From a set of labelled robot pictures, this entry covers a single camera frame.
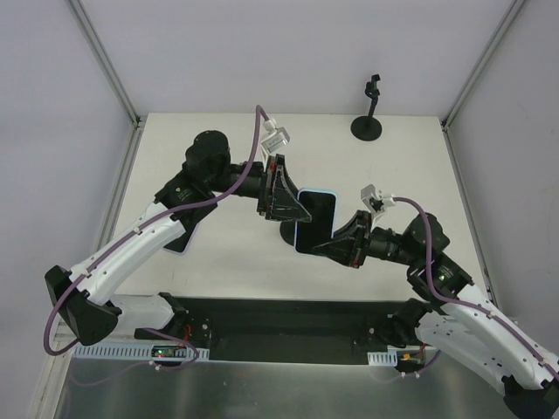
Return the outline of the right aluminium table rail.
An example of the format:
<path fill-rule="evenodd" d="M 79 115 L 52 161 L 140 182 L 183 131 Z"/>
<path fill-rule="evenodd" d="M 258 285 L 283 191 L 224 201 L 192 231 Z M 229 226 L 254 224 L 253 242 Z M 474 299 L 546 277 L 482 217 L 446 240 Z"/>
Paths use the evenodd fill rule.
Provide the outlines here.
<path fill-rule="evenodd" d="M 549 236 L 555 180 L 548 168 L 554 149 L 528 138 L 524 126 L 481 129 L 455 122 L 448 136 L 497 304 L 551 349 L 542 318 L 543 288 L 555 272 Z"/>

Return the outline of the phone with blue case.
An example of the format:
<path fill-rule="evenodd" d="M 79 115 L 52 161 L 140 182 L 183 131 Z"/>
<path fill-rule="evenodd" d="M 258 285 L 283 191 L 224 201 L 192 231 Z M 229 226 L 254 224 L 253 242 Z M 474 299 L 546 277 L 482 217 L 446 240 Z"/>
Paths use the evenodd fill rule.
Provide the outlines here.
<path fill-rule="evenodd" d="M 310 222 L 297 222 L 294 229 L 294 249 L 313 254 L 314 248 L 333 236 L 337 195 L 332 191 L 301 189 L 298 200 L 310 214 Z"/>

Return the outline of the aluminium table rail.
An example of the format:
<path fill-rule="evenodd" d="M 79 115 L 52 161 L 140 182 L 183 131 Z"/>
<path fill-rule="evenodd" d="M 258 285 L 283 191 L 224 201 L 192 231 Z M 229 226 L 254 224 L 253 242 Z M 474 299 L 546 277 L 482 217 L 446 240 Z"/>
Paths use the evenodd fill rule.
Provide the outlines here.
<path fill-rule="evenodd" d="M 551 349 L 542 318 L 543 288 L 555 272 L 549 236 L 555 180 L 548 168 L 554 149 L 528 138 L 524 126 L 481 129 L 455 122 L 448 136 L 497 304 Z"/>
<path fill-rule="evenodd" d="M 146 115 L 140 117 L 132 130 L 130 139 L 127 141 L 125 154 L 121 159 L 114 186 L 109 196 L 110 200 L 102 218 L 100 233 L 94 242 L 93 248 L 96 251 L 105 245 L 114 234 L 147 118 Z M 71 351 L 57 357 L 47 357 L 37 393 L 31 403 L 29 418 L 53 418 L 55 416 L 71 359 Z"/>

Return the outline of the left aluminium frame post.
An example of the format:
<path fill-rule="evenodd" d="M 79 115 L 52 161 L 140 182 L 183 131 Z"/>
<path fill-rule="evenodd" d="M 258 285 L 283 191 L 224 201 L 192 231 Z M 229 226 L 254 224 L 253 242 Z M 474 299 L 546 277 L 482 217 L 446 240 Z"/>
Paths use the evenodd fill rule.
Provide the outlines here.
<path fill-rule="evenodd" d="M 121 78 L 114 68 L 102 40 L 96 31 L 93 21 L 89 17 L 84 4 L 80 0 L 67 0 L 66 5 L 78 25 L 90 51 L 93 54 L 101 72 L 103 73 L 115 98 L 119 102 L 122 110 L 133 127 L 137 127 L 141 121 L 141 116 L 137 113 L 128 92 L 123 85 Z"/>

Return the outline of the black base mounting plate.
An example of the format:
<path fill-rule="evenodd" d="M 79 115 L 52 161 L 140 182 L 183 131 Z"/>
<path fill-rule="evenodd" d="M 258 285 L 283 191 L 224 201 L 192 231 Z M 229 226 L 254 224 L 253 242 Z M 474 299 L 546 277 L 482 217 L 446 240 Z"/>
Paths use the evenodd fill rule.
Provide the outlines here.
<path fill-rule="evenodd" d="M 178 298 L 158 332 L 207 349 L 213 361 L 365 365 L 388 347 L 419 345 L 414 329 L 431 304 Z"/>

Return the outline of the phone with purple case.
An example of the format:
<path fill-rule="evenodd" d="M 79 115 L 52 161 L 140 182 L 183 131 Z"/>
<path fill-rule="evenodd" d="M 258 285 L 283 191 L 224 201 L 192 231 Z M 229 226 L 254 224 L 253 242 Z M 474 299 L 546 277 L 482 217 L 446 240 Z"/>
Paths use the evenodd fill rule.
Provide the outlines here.
<path fill-rule="evenodd" d="M 166 251 L 176 254 L 184 254 L 189 246 L 191 239 L 197 231 L 198 225 L 190 223 L 186 226 L 179 223 L 174 229 L 173 239 L 163 246 Z"/>

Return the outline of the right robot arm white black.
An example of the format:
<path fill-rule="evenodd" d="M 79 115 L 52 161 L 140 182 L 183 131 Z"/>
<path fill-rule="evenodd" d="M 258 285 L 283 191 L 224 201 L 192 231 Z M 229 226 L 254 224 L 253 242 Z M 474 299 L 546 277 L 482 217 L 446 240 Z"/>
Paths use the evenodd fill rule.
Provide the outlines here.
<path fill-rule="evenodd" d="M 558 411 L 558 357 L 529 338 L 444 250 L 450 243 L 435 216 L 418 214 L 397 234 L 357 211 L 315 255 L 352 268 L 366 258 L 407 266 L 416 298 L 373 327 L 393 347 L 417 342 L 437 348 L 486 381 L 518 418 L 550 418 Z"/>

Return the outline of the right aluminium frame post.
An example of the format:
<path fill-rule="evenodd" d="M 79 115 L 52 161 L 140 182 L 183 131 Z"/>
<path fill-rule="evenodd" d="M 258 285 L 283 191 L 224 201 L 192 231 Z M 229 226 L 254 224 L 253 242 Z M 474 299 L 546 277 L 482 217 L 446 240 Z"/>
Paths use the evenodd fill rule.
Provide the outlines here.
<path fill-rule="evenodd" d="M 508 5 L 503 17 L 494 29 L 472 70 L 469 72 L 465 83 L 460 88 L 456 99 L 453 101 L 445 117 L 441 120 L 441 127 L 444 132 L 451 127 L 452 123 L 458 117 L 469 96 L 473 93 L 473 89 L 480 82 L 482 75 L 492 63 L 493 56 L 498 51 L 508 33 L 512 30 L 514 24 L 519 18 L 519 15 L 528 4 L 528 0 L 514 0 L 510 2 L 510 5 Z"/>

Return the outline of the aluminium frame post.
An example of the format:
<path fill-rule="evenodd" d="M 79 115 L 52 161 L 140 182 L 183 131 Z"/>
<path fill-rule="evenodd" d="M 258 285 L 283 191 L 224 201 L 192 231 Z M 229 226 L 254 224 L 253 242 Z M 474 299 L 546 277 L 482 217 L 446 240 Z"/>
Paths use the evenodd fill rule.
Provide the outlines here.
<path fill-rule="evenodd" d="M 510 2 L 510 5 L 508 5 L 503 17 L 494 29 L 472 70 L 469 72 L 465 83 L 460 88 L 456 99 L 453 101 L 445 117 L 441 120 L 441 127 L 444 132 L 451 127 L 452 123 L 458 117 L 469 96 L 473 93 L 473 89 L 480 82 L 482 75 L 492 63 L 493 56 L 498 51 L 508 33 L 512 30 L 514 24 L 519 18 L 519 15 L 528 4 L 528 0 L 514 0 Z"/>
<path fill-rule="evenodd" d="M 123 85 L 121 78 L 114 68 L 102 40 L 96 31 L 93 21 L 89 17 L 84 4 L 80 0 L 67 0 L 66 5 L 78 25 L 90 51 L 93 54 L 101 72 L 103 73 L 115 98 L 119 102 L 122 110 L 133 127 L 137 127 L 141 121 L 141 116 L 137 113 L 128 92 Z"/>

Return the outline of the left aluminium table rail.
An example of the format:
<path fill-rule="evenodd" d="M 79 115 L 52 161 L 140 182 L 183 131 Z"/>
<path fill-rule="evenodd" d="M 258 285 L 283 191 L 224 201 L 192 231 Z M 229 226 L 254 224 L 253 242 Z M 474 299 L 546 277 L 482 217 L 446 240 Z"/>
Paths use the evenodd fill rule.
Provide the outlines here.
<path fill-rule="evenodd" d="M 96 251 L 105 245 L 114 234 L 147 118 L 146 115 L 140 117 L 132 130 L 130 139 L 127 141 L 125 154 L 121 159 L 114 186 L 109 196 L 110 200 L 102 218 L 100 233 L 94 242 L 93 248 Z M 31 403 L 29 418 L 53 418 L 55 416 L 71 359 L 71 351 L 57 357 L 47 357 L 37 393 Z"/>

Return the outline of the black phone stand round base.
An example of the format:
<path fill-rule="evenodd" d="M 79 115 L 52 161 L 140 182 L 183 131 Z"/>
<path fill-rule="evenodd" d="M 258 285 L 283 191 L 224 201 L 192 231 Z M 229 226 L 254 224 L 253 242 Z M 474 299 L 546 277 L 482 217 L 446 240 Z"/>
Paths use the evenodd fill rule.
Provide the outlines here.
<path fill-rule="evenodd" d="M 282 222 L 279 233 L 282 240 L 289 246 L 294 247 L 296 222 Z"/>

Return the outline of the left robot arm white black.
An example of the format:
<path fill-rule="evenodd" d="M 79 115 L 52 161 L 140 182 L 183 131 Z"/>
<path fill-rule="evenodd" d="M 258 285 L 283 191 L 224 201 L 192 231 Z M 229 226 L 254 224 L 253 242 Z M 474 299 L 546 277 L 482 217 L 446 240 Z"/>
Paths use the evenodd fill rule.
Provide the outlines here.
<path fill-rule="evenodd" d="M 310 222 L 312 217 L 298 200 L 298 190 L 286 171 L 285 158 L 276 152 L 288 142 L 284 128 L 269 128 L 259 140 L 266 162 L 233 164 L 223 133 L 198 134 L 185 152 L 181 170 L 130 227 L 71 269 L 53 266 L 45 274 L 53 309 L 78 343 L 99 343 L 123 323 L 126 311 L 118 307 L 114 292 L 161 248 L 184 251 L 219 198 L 253 198 L 258 213 L 267 220 Z"/>

